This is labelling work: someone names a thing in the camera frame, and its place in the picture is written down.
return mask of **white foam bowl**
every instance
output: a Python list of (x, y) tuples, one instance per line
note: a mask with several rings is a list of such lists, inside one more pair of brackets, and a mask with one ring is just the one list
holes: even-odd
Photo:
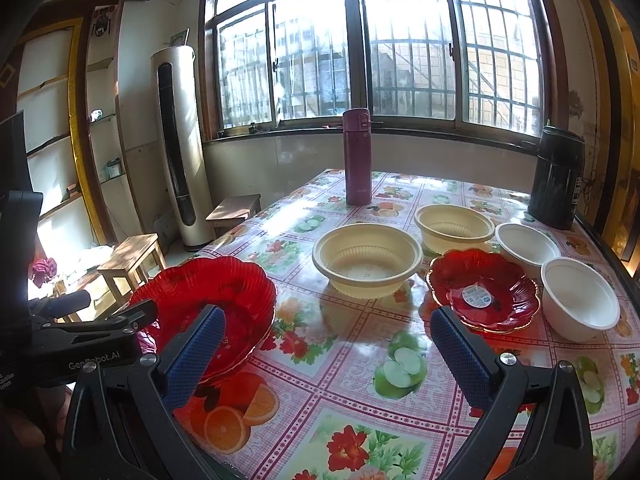
[(533, 227), (505, 223), (495, 228), (500, 254), (518, 264), (532, 280), (540, 280), (542, 264), (560, 256), (560, 249), (546, 235)]
[(414, 221), (422, 233), (422, 242), (434, 253), (451, 249), (484, 249), (494, 237), (495, 226), (486, 216), (460, 205), (434, 204), (418, 209)]
[(351, 224), (324, 234), (314, 245), (312, 260), (341, 293), (382, 298), (418, 270), (422, 248), (395, 227)]
[(542, 265), (542, 312), (562, 337), (582, 343), (620, 318), (620, 304), (609, 283), (591, 267), (571, 258)]

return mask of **wooden stool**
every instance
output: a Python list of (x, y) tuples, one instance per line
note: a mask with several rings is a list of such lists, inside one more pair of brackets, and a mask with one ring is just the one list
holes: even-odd
[(118, 285), (116, 285), (114, 278), (124, 278), (127, 280), (132, 291), (139, 287), (138, 279), (144, 283), (148, 283), (149, 275), (146, 273), (146, 270), (142, 268), (142, 262), (150, 254), (153, 255), (160, 270), (166, 269), (166, 263), (160, 251), (158, 235), (156, 233), (127, 238), (116, 247), (111, 258), (98, 267), (98, 272), (103, 276), (104, 281), (107, 282), (107, 286), (119, 307), (123, 307), (127, 300), (120, 293), (120, 289)]
[(260, 195), (232, 196), (225, 198), (220, 205), (207, 216), (207, 221), (213, 225), (216, 238), (222, 236), (229, 229), (260, 212)]

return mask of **floral tablecloth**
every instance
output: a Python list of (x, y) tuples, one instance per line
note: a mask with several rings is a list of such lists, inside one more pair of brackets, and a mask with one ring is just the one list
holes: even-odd
[[(439, 475), (480, 414), (466, 403), (423, 321), (434, 308), (424, 281), (431, 257), (393, 295), (356, 300), (328, 285), (311, 251), (322, 234), (354, 222), (396, 226), (419, 240), (414, 212), (450, 203), (496, 224), (541, 230), (615, 290), (622, 318), (588, 344), (563, 340), (542, 313), (526, 330), (487, 338), (496, 353), (509, 351), (524, 364), (551, 367), (565, 359), (575, 365), (588, 400), (594, 478), (605, 479), (640, 431), (640, 322), (589, 237), (577, 224), (570, 232), (539, 224), (526, 213), (523, 193), (408, 174), (373, 173), (372, 180), (372, 203), (350, 207), (344, 172), (327, 170), (200, 253), (257, 262), (278, 289), (276, 321), (262, 349), (238, 377), (196, 400), (201, 404), (187, 425), (201, 446), (255, 479)], [(404, 373), (409, 387), (398, 386), (397, 374)], [(494, 476), (511, 461), (529, 413), (523, 407), (518, 415)]]

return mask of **window frame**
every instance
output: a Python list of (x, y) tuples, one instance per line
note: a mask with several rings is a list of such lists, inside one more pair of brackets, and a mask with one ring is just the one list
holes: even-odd
[[(218, 25), (241, 12), (258, 6), (264, 6), (264, 12), (267, 20), (267, 54), (268, 54), (268, 74), (270, 81), (271, 94), (271, 121), (267, 123), (257, 124), (258, 132), (282, 132), (295, 130), (300, 132), (304, 128), (323, 127), (340, 127), (342, 124), (341, 117), (316, 117), (301, 118), (294, 120), (281, 120), (276, 123), (275, 102), (273, 99), (273, 57), (274, 44), (271, 41), (273, 27), (273, 13), (270, 10), (270, 2), (275, 0), (247, 0), (231, 9), (220, 14), (215, 14), (216, 0), (200, 0), (200, 35), (199, 35), (199, 72), (200, 72), (200, 95), (202, 97), (202, 116), (204, 122), (204, 140), (215, 140), (225, 137), (242, 136), (250, 132), (249, 126), (236, 126), (223, 130), (221, 93), (220, 93), (220, 74), (218, 61)], [(453, 50), (454, 50), (454, 68), (455, 68), (455, 84), (456, 84), (456, 114), (453, 120), (431, 119), (421, 117), (408, 116), (372, 116), (374, 128), (380, 131), (398, 131), (402, 133), (420, 134), (449, 134), (454, 138), (463, 140), (478, 140), (481, 142), (498, 142), (501, 144), (509, 144), (511, 146), (520, 146), (531, 149), (537, 147), (539, 142), (538, 136), (514, 132), (494, 126), (485, 126), (483, 124), (468, 123), (463, 121), (464, 105), (463, 93), (465, 85), (463, 84), (462, 53), (460, 51), (461, 38), (460, 31), (461, 20), (458, 19), (456, 3), (454, 0), (447, 0), (449, 3), (449, 16), (451, 20)], [(546, 2), (543, 0), (530, 0), (532, 9), (532, 19), (534, 21), (534, 32), (537, 42), (538, 51), (540, 53), (540, 125), (546, 123), (549, 118), (556, 119), (558, 111), (554, 109), (552, 96), (557, 96), (563, 89), (558, 88), (558, 83), (562, 82), (562, 78), (552, 74), (552, 70), (558, 70), (557, 63), (554, 62), (554, 44), (551, 40), (551, 30), (558, 31), (559, 23), (551, 22), (545, 14), (544, 6)], [(348, 38), (349, 52), (349, 70), (350, 70), (350, 86), (351, 86), (351, 107), (364, 107), (372, 111), (372, 80), (370, 67), (370, 47), (368, 38), (367, 12), (366, 2), (364, 0), (345, 0), (346, 8), (346, 27)]]

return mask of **red glass plate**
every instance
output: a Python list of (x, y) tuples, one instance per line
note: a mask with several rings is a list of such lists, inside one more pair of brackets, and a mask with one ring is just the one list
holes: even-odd
[(203, 384), (221, 381), (259, 348), (275, 316), (276, 287), (257, 264), (232, 256), (196, 258), (160, 272), (133, 293), (130, 304), (143, 300), (158, 305), (158, 319), (145, 329), (158, 352), (207, 304), (225, 311), (225, 338), (200, 380)]
[(449, 251), (431, 263), (433, 298), (450, 305), (469, 328), (508, 334), (526, 328), (540, 310), (538, 286), (517, 264), (480, 249)]

